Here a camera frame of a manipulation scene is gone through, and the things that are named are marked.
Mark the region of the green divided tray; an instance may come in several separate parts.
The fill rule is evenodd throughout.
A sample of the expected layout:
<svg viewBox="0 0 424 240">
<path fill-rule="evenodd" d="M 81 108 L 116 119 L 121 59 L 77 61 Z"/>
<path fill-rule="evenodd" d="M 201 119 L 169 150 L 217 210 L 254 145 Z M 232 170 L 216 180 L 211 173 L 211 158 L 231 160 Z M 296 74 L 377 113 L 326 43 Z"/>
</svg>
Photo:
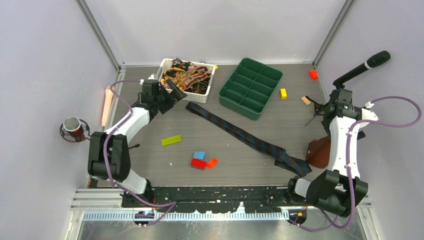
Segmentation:
<svg viewBox="0 0 424 240">
<path fill-rule="evenodd" d="M 229 110 L 256 121 L 283 76 L 282 71 L 245 57 L 220 89 L 219 102 Z"/>
</svg>

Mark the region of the navy brown striped tie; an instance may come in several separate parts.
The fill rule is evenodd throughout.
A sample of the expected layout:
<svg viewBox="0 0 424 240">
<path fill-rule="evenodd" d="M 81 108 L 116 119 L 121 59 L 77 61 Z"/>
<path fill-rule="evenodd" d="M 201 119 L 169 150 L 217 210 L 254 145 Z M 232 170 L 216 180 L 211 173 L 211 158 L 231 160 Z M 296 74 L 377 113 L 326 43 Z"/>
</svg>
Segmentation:
<svg viewBox="0 0 424 240">
<path fill-rule="evenodd" d="M 274 165 L 277 167 L 291 171 L 300 177 L 305 177 L 307 174 L 312 172 L 311 167 L 305 160 L 290 156 L 286 152 L 285 148 L 271 144 L 254 136 L 242 128 L 207 111 L 198 104 L 189 102 L 185 109 L 190 113 L 209 121 L 250 148 L 271 156 L 274 159 Z"/>
</svg>

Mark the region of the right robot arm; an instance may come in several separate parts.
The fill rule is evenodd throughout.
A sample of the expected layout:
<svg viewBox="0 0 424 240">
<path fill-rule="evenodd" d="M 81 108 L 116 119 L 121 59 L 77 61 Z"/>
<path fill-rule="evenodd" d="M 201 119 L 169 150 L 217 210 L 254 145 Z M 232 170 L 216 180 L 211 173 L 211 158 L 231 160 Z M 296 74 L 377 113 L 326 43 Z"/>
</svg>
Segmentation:
<svg viewBox="0 0 424 240">
<path fill-rule="evenodd" d="M 313 181 L 294 177 L 288 182 L 285 198 L 291 205 L 319 208 L 346 218 L 366 196 L 368 183 L 361 181 L 357 165 L 357 141 L 361 128 L 377 115 L 352 103 L 352 91 L 335 89 L 324 106 L 322 124 L 330 137 L 327 168 Z"/>
</svg>

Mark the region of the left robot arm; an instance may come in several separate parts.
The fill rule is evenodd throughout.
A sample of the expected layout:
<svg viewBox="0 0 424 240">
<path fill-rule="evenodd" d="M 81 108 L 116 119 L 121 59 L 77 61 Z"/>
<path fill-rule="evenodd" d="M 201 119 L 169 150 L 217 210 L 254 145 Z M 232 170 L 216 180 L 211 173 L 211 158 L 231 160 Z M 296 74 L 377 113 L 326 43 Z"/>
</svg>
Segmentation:
<svg viewBox="0 0 424 240">
<path fill-rule="evenodd" d="M 109 129 L 91 135 L 87 171 L 90 176 L 124 190 L 141 207 L 148 207 L 154 199 L 152 185 L 132 170 L 129 142 L 158 113 L 165 114 L 187 94 L 171 80 L 166 81 L 170 90 L 155 78 L 139 83 L 141 91 L 137 101 L 128 105 L 128 113 Z"/>
</svg>

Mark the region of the pile of patterned ties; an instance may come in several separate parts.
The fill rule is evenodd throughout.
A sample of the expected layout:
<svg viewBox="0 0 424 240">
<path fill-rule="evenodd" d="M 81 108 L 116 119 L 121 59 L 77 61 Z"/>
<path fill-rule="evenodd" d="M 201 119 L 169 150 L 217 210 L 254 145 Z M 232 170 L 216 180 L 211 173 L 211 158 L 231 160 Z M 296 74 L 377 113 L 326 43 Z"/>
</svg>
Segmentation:
<svg viewBox="0 0 424 240">
<path fill-rule="evenodd" d="M 169 89 L 167 80 L 171 80 L 183 92 L 205 95 L 211 78 L 211 67 L 174 58 L 170 67 L 163 72 L 160 82 Z"/>
</svg>

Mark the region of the black microphone tripod right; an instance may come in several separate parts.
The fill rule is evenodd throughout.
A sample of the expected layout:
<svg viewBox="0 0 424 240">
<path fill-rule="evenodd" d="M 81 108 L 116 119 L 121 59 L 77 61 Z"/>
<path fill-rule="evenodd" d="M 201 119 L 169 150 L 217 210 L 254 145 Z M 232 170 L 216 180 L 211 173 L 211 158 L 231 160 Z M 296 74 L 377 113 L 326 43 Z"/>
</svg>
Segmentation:
<svg viewBox="0 0 424 240">
<path fill-rule="evenodd" d="M 311 120 L 308 121 L 308 123 L 305 125 L 307 126 L 316 116 L 323 116 L 324 112 L 325 112 L 325 108 L 327 107 L 328 103 L 325 104 L 320 104 L 316 101 L 314 101 L 312 98 L 310 98 L 309 96 L 305 96 L 307 100 L 309 100 L 311 103 L 314 104 L 314 112 L 313 112 L 313 117 L 311 118 Z"/>
</svg>

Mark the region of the white perforated basket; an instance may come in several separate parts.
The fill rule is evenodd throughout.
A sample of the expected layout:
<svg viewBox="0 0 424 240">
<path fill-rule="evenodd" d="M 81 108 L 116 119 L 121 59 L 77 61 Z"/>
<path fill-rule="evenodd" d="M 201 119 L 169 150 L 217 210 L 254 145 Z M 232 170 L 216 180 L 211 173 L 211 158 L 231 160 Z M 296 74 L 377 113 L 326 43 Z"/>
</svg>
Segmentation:
<svg viewBox="0 0 424 240">
<path fill-rule="evenodd" d="M 173 58 L 165 58 L 165 59 L 162 60 L 161 64 L 159 65 L 159 69 L 157 71 L 159 81 L 162 77 L 163 72 L 171 66 L 172 59 Z M 213 82 L 215 70 L 218 68 L 218 66 L 213 65 L 213 64 L 204 63 L 204 62 L 194 62 L 194 61 L 188 61 L 188 62 L 193 62 L 194 64 L 205 65 L 205 66 L 208 66 L 208 67 L 211 68 L 211 79 L 210 79 L 209 85 L 207 87 L 206 94 L 197 94 L 197 93 L 191 93 L 191 92 L 184 91 L 187 95 L 187 97 L 185 98 L 186 101 L 192 101 L 192 102 L 204 104 L 204 103 L 207 102 L 208 95 L 209 95 L 211 87 L 212 87 L 212 82 Z"/>
</svg>

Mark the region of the tan small block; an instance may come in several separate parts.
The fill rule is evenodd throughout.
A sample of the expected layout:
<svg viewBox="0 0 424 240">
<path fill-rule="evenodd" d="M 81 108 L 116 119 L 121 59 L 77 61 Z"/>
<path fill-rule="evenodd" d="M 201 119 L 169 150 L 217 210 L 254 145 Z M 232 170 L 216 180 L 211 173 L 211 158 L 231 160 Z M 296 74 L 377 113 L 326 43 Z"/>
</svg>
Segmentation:
<svg viewBox="0 0 424 240">
<path fill-rule="evenodd" d="M 311 104 L 311 101 L 309 100 L 309 98 L 307 96 L 302 96 L 300 99 L 305 105 Z"/>
</svg>

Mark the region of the orange block in corner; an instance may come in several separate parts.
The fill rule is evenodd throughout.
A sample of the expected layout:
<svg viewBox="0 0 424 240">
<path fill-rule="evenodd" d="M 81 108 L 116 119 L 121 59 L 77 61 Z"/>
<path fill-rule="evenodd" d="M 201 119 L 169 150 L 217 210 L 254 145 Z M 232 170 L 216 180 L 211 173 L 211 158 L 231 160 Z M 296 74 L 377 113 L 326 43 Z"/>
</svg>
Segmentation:
<svg viewBox="0 0 424 240">
<path fill-rule="evenodd" d="M 319 74 L 316 72 L 316 70 L 314 70 L 314 69 L 311 69 L 309 72 L 308 72 L 308 74 L 309 74 L 309 77 L 312 79 L 312 80 L 316 80 L 316 79 L 318 79 L 319 78 Z"/>
</svg>

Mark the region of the lime green flat block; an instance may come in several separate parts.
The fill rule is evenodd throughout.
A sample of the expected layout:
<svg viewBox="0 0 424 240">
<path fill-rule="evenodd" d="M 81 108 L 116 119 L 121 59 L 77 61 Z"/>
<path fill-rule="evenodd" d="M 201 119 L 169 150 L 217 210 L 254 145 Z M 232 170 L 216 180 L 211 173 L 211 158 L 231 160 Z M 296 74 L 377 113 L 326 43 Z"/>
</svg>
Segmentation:
<svg viewBox="0 0 424 240">
<path fill-rule="evenodd" d="M 176 144 L 182 141 L 182 137 L 181 135 L 174 135 L 174 136 L 170 136 L 170 137 L 166 137 L 160 140 L 160 144 L 162 147 L 164 146 L 168 146 L 168 145 L 172 145 L 172 144 Z"/>
</svg>

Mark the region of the yellow block near tray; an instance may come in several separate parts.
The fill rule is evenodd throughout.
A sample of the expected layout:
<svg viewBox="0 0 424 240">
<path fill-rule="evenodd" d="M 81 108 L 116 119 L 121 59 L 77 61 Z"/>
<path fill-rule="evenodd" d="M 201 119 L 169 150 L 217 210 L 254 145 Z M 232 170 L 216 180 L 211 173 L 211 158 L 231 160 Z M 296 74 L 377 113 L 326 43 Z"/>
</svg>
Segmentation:
<svg viewBox="0 0 424 240">
<path fill-rule="evenodd" d="M 285 100 L 288 97 L 287 90 L 285 88 L 281 88 L 279 90 L 279 96 L 282 100 Z"/>
</svg>

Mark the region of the black handheld microphone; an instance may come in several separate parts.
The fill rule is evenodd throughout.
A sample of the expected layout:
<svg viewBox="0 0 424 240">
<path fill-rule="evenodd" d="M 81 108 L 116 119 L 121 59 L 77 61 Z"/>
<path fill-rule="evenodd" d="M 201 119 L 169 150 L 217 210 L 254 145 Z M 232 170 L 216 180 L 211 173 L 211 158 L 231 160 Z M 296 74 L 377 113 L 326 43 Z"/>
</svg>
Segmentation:
<svg viewBox="0 0 424 240">
<path fill-rule="evenodd" d="M 343 89 L 345 87 L 345 83 L 350 81 L 351 79 L 365 73 L 368 70 L 374 69 L 376 67 L 381 66 L 391 59 L 391 54 L 386 51 L 380 51 L 370 58 L 365 60 L 363 63 L 348 71 L 344 75 L 340 76 L 336 80 L 333 81 L 332 85 L 335 86 L 336 89 Z"/>
</svg>

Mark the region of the black tripod left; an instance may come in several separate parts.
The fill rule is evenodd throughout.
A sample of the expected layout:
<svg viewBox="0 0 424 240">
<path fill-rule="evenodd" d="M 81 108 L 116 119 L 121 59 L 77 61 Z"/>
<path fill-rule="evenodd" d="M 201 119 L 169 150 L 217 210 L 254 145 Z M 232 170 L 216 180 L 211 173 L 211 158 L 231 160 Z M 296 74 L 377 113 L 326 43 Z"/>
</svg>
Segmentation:
<svg viewBox="0 0 424 240">
<path fill-rule="evenodd" d="M 138 147 L 140 147 L 140 144 L 135 144 L 133 146 L 130 146 L 130 147 L 128 147 L 128 149 L 130 150 L 130 149 L 134 149 L 134 148 L 138 148 Z"/>
</svg>

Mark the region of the blue block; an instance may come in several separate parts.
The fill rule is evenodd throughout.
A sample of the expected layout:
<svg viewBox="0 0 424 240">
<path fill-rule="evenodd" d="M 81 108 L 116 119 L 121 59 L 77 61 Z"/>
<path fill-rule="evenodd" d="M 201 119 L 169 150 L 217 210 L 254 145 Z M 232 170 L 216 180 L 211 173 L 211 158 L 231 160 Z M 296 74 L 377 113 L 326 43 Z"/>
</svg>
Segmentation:
<svg viewBox="0 0 424 240">
<path fill-rule="evenodd" d="M 199 159 L 199 160 L 204 160 L 204 158 L 205 158 L 205 152 L 203 152 L 203 151 L 196 151 L 193 154 L 193 158 L 194 159 Z"/>
</svg>

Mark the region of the red block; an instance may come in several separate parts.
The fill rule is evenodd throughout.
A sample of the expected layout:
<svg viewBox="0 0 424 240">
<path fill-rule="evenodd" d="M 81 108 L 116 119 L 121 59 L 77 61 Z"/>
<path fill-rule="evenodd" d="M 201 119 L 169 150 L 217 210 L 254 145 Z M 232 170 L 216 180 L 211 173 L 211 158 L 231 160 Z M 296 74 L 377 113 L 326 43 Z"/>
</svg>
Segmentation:
<svg viewBox="0 0 424 240">
<path fill-rule="evenodd" d="M 191 162 L 190 162 L 190 166 L 192 168 L 196 168 L 196 169 L 200 169 L 200 170 L 204 170 L 207 166 L 207 162 L 198 159 L 198 158 L 192 158 Z"/>
</svg>

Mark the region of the orange-red small block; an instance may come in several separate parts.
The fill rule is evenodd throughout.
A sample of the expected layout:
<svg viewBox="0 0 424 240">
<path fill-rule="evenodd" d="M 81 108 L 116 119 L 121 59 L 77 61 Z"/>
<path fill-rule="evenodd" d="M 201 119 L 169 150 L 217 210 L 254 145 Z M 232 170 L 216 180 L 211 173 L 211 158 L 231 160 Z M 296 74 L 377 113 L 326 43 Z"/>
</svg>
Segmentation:
<svg viewBox="0 0 424 240">
<path fill-rule="evenodd" d="M 212 169 L 219 161 L 216 158 L 212 158 L 207 164 L 208 169 Z"/>
</svg>

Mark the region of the red silver studio microphone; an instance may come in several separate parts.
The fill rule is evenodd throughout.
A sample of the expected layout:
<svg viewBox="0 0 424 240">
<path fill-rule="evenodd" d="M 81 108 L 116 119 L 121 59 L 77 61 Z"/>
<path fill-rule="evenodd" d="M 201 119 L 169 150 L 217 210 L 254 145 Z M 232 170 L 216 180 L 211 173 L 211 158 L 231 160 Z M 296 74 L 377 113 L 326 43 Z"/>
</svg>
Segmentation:
<svg viewBox="0 0 424 240">
<path fill-rule="evenodd" d="M 89 141 L 91 131 L 88 123 L 80 118 L 70 116 L 59 127 L 60 136 L 69 143 Z"/>
</svg>

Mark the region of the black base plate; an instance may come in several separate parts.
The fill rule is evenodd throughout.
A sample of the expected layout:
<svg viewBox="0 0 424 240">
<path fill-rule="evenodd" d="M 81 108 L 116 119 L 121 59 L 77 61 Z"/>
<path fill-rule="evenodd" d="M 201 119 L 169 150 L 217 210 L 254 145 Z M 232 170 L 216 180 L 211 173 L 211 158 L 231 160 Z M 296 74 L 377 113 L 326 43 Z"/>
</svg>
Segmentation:
<svg viewBox="0 0 424 240">
<path fill-rule="evenodd" d="M 282 207 L 307 207 L 304 200 L 287 195 L 286 186 L 155 187 L 141 198 L 155 205 L 176 202 L 171 213 L 234 213 L 243 206 L 248 214 L 276 213 Z"/>
</svg>

